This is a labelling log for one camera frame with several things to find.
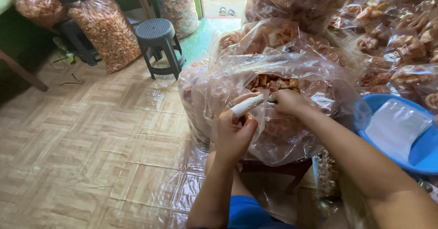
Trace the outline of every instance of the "green floor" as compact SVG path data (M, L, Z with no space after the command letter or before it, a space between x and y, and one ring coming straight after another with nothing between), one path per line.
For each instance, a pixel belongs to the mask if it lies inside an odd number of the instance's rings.
M224 33L240 29L240 18L210 19L203 18L199 28L190 36L181 40L181 48L188 64L192 59L206 57L204 50L207 50L211 36L216 31Z

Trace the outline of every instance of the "parquet-pattern mat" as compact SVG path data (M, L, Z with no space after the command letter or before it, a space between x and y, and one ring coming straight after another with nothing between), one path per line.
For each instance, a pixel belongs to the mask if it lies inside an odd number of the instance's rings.
M71 73L85 83L59 86ZM78 62L38 77L48 92L0 108L0 227L184 228L206 154L173 75L154 81L139 58L112 75Z

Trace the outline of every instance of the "blue shorts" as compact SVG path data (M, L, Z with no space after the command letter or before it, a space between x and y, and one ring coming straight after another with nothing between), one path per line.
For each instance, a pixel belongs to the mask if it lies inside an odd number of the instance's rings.
M234 229L294 229L268 214L252 197L232 196L229 204L228 228Z

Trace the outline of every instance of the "white tape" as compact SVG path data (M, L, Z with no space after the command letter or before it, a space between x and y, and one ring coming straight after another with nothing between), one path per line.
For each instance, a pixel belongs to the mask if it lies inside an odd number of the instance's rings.
M256 97L250 97L241 103L234 105L231 109L233 110L234 114L237 115L238 118L242 117L251 109L255 108L256 106L260 105L263 102L263 95L258 95Z

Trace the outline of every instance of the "black plastic stool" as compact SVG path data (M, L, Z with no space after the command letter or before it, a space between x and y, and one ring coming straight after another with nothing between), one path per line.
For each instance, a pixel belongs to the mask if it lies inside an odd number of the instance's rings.
M95 66L97 62L102 60L96 59L96 56L99 54L74 20L59 24L58 29L73 44L75 49L74 54L78 56L81 61L90 66Z
M138 45L140 46L143 57L148 65L151 77L155 80L155 75L173 74L178 80L183 64L186 62L180 43L178 42L175 30L172 23L163 18L154 18L142 22L135 28ZM175 46L172 45L172 39L175 41ZM178 60L174 50L178 50L181 58ZM167 68L155 68L151 66L149 61L152 56L156 61L162 59L161 51L166 54L170 66Z

